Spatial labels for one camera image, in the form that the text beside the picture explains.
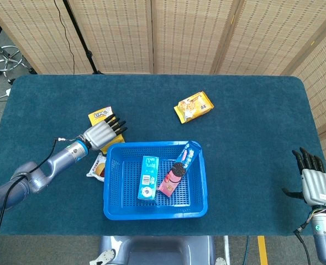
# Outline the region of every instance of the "biscuit wrapper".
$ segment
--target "biscuit wrapper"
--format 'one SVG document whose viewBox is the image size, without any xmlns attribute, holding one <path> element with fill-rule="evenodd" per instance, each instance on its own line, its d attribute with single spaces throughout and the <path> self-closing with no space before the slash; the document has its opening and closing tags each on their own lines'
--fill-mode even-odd
<svg viewBox="0 0 326 265">
<path fill-rule="evenodd" d="M 198 92 L 178 103 L 174 107 L 181 123 L 187 123 L 214 108 L 212 102 L 208 99 L 205 92 Z"/>
</svg>

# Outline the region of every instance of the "gray carpet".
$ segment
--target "gray carpet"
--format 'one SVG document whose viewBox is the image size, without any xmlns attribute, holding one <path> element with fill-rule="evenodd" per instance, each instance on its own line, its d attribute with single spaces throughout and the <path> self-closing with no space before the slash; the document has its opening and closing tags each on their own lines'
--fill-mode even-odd
<svg viewBox="0 0 326 265">
<path fill-rule="evenodd" d="M 0 45 L 10 44 L 11 41 L 2 32 Z M 25 74 L 28 74 L 28 70 L 18 67 L 11 72 L 10 78 Z M 5 94 L 9 87 L 6 79 L 0 76 L 0 96 Z M 5 104 L 5 102 L 0 102 L 0 119 Z M 243 264 L 245 240 L 246 237 L 230 237 L 232 265 Z M 305 237 L 304 241 L 311 254 L 312 264 L 320 264 L 316 257 L 313 237 Z M 223 238 L 216 237 L 215 245 L 217 257 L 224 257 Z M 90 260 L 96 258 L 98 246 L 99 236 L 1 236 L 0 264 L 89 264 Z M 306 264 L 304 249 L 295 237 L 267 237 L 266 249 L 269 264 Z M 250 238 L 247 264 L 260 264 L 256 236 Z"/>
</svg>

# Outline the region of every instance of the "plastic basket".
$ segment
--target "plastic basket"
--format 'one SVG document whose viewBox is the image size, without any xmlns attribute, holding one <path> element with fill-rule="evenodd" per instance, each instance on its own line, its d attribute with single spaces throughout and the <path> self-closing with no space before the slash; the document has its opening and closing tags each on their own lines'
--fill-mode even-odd
<svg viewBox="0 0 326 265">
<path fill-rule="evenodd" d="M 111 220 L 203 216 L 208 205 L 202 151 L 170 198 L 158 190 L 154 201 L 137 198 L 143 156 L 159 157 L 159 186 L 186 143 L 187 141 L 128 142 L 112 145 L 107 153 L 104 178 L 105 216 Z"/>
</svg>

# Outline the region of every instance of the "blue tablecloth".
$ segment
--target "blue tablecloth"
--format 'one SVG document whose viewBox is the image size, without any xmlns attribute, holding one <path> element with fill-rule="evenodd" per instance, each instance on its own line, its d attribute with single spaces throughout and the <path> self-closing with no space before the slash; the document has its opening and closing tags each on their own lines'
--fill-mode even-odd
<svg viewBox="0 0 326 265">
<path fill-rule="evenodd" d="M 208 114 L 181 124 L 173 107 L 205 91 Z M 206 163 L 208 204 L 196 219 L 110 221 L 103 184 L 87 178 L 97 152 L 5 213 L 2 234 L 290 235 L 310 208 L 292 149 L 323 157 L 302 82 L 295 77 L 192 75 L 23 76 L 0 124 L 0 185 L 27 161 L 44 159 L 54 137 L 84 132 L 88 114 L 111 105 L 126 141 L 196 140 Z M 65 147 L 60 143 L 56 150 Z M 310 227 L 305 234 L 310 234 Z"/>
</svg>

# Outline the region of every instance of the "metal robot arm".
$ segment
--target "metal robot arm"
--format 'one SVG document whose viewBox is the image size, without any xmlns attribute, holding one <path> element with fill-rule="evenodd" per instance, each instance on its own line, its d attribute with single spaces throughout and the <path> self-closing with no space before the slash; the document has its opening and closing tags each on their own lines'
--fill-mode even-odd
<svg viewBox="0 0 326 265">
<path fill-rule="evenodd" d="M 11 180 L 6 184 L 0 186 L 0 210 L 3 205 L 6 192 L 9 187 L 18 179 L 20 175 L 26 175 L 9 193 L 6 209 L 9 209 L 24 200 L 29 191 L 38 193 L 49 185 L 55 176 L 60 174 L 63 170 L 75 164 L 88 154 L 88 150 L 99 150 L 117 135 L 124 132 L 127 128 L 120 128 L 125 122 L 116 123 L 114 114 L 106 118 L 104 121 L 90 127 L 81 135 L 78 140 L 70 144 L 68 147 L 53 155 L 47 160 L 50 167 L 50 173 L 46 176 L 44 172 L 38 168 L 33 170 L 37 164 L 35 162 L 27 162 L 15 170 Z"/>
<path fill-rule="evenodd" d="M 299 173 L 301 174 L 302 191 L 282 190 L 287 196 L 302 199 L 312 207 L 307 221 L 294 230 L 294 233 L 302 242 L 300 233 L 311 223 L 318 259 L 326 265 L 326 173 L 319 157 L 312 156 L 304 148 L 300 148 L 300 151 L 302 155 L 295 150 L 292 153 L 297 159 Z"/>
</svg>

